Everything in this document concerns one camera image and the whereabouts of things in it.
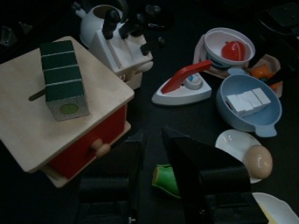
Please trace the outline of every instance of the orange object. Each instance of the orange object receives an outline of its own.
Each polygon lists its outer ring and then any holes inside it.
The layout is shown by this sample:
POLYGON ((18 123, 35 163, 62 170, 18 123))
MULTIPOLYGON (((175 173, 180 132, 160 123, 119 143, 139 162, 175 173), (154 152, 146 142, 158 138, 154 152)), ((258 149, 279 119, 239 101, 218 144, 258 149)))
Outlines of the orange object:
POLYGON ((253 68, 250 74, 257 77, 258 79, 263 79, 263 78, 267 78, 270 79, 273 77, 273 73, 270 71, 270 68, 267 65, 262 65, 262 66, 258 66, 255 68, 253 68))

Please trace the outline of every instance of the drawer knob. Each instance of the drawer knob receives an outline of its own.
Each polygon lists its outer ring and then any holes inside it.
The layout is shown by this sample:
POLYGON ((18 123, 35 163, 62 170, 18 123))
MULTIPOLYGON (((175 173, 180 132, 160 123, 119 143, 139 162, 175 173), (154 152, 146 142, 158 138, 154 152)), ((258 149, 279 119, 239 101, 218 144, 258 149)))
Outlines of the drawer knob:
POLYGON ((98 139, 92 145, 91 149, 96 152, 96 157, 102 158, 111 149, 111 145, 108 143, 103 143, 102 139, 98 139))

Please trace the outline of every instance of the red object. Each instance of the red object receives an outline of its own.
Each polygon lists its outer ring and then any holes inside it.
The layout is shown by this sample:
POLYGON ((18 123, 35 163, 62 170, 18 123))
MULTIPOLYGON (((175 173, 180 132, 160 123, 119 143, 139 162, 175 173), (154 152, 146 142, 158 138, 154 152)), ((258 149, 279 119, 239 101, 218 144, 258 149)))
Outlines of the red object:
POLYGON ((127 105, 123 106, 50 162, 51 167, 71 179, 80 169, 95 158, 95 151, 90 148, 100 138, 110 144, 124 132, 127 119, 127 105))
POLYGON ((172 92, 175 89, 178 89, 180 87, 180 85, 183 84, 183 81, 192 75, 196 74, 207 69, 210 69, 211 67, 211 61, 210 60, 204 60, 203 62, 199 62, 194 65, 186 66, 184 68, 182 68, 176 74, 174 75, 174 77, 168 80, 168 82, 166 83, 166 85, 162 88, 162 92, 163 94, 167 94, 170 92, 172 92))
POLYGON ((220 55, 227 60, 242 61, 246 58, 246 47, 239 41, 230 41, 220 50, 220 55))

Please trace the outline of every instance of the white tofu block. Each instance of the white tofu block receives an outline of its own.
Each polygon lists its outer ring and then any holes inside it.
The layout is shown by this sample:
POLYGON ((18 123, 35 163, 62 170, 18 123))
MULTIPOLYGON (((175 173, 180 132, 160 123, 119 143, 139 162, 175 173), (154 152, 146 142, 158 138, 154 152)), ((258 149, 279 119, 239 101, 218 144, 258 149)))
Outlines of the white tofu block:
POLYGON ((270 99, 267 98, 267 95, 265 93, 265 91, 262 90, 262 88, 255 88, 253 89, 253 92, 257 95, 257 98, 261 100, 263 105, 269 105, 271 103, 270 99))
POLYGON ((242 114, 245 113, 245 108, 242 106, 242 103, 239 101, 239 98, 235 94, 231 94, 231 95, 227 95, 226 97, 226 102, 231 108, 231 110, 234 111, 234 113, 238 115, 238 116, 242 116, 242 114))
POLYGON ((245 113, 242 116, 250 116, 254 113, 254 107, 251 103, 249 102, 247 96, 245 94, 238 94, 239 102, 242 103, 242 107, 245 109, 245 113))
POLYGON ((258 99, 253 91, 245 92, 243 95, 246 96, 247 101, 251 103, 254 112, 257 113, 263 107, 261 100, 258 99))

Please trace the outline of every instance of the red iron handle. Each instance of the red iron handle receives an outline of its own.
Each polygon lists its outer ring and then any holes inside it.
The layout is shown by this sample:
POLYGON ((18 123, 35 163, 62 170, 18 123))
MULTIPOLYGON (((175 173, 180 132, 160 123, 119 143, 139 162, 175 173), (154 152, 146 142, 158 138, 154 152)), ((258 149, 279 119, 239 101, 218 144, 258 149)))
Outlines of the red iron handle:
POLYGON ((196 74, 196 73, 210 69, 210 67, 211 67, 211 61, 210 60, 204 60, 203 62, 199 62, 196 64, 192 64, 192 65, 186 66, 184 68, 182 68, 176 72, 174 77, 168 80, 166 85, 163 86, 163 88, 162 88, 163 94, 167 94, 167 93, 172 92, 175 89, 178 89, 180 87, 180 85, 183 84, 183 81, 192 74, 196 74))

